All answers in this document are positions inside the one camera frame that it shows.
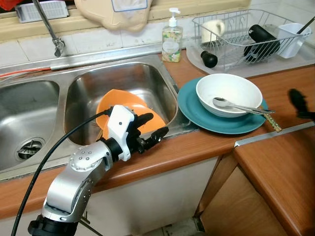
beige bag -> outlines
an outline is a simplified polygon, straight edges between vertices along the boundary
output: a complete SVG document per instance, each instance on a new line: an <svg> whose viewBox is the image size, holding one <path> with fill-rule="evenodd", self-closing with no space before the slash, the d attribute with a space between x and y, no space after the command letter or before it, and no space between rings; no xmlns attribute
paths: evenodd
<svg viewBox="0 0 315 236"><path fill-rule="evenodd" d="M83 16L100 22L106 29L125 29L133 32L142 30L147 23L152 0L147 0L145 9L128 10L126 6L126 11L123 11L124 6L115 6L115 1L120 0L75 0L74 2Z"/></svg>

orange countertop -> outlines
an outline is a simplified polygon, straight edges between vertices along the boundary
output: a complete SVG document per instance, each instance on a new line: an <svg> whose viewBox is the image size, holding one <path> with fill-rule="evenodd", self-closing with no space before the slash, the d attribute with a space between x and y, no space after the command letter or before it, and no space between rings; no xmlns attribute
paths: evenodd
<svg viewBox="0 0 315 236"><path fill-rule="evenodd" d="M180 63L165 62L164 65L179 88L192 79L206 75L188 61L185 50ZM296 117L287 92L291 88L298 89L307 96L309 107L315 107L315 66L256 76L251 78L251 81L260 88L269 108L277 111L273 118L282 128L310 121ZM115 163L96 185L94 192L229 153L237 140L272 131L272 126L265 122L260 128L248 134L223 135L201 129L163 140L143 155L134 154L127 162ZM42 207L51 182L63 168L43 171L39 175L24 212ZM0 183L0 219L16 214L31 178L27 176Z"/></svg>
<svg viewBox="0 0 315 236"><path fill-rule="evenodd" d="M315 127L236 147L234 156L288 235L315 235Z"/></svg>

wooden cabinet door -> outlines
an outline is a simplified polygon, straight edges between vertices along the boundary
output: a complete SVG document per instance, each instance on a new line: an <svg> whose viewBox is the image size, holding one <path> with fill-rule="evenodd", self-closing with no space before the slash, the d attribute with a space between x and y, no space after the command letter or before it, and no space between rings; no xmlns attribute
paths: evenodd
<svg viewBox="0 0 315 236"><path fill-rule="evenodd" d="M273 212L236 167L201 214L211 236L286 236Z"/></svg>

floor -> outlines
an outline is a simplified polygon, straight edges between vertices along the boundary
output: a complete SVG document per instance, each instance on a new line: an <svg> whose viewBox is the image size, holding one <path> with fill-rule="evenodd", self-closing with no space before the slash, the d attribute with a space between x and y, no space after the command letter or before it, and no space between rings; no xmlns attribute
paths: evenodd
<svg viewBox="0 0 315 236"><path fill-rule="evenodd" d="M140 236L207 236L198 218L189 218L175 224L166 225Z"/></svg>

cabinet door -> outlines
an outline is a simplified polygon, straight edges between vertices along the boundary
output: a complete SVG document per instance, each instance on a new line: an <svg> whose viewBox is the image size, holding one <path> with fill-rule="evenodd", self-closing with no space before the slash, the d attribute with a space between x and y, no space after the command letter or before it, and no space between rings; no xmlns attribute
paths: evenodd
<svg viewBox="0 0 315 236"><path fill-rule="evenodd" d="M40 215L40 212L41 210L35 210L29 213L24 213L21 217L16 236L30 236L28 232L28 226L32 220L36 220L37 216ZM11 235L14 221L15 216L0 220L0 235Z"/></svg>
<svg viewBox="0 0 315 236"><path fill-rule="evenodd" d="M92 194L91 226L106 236L139 235L194 215L217 158ZM89 236L78 226L76 236Z"/></svg>
<svg viewBox="0 0 315 236"><path fill-rule="evenodd" d="M236 167L201 214L211 236L286 236L264 199Z"/></svg>

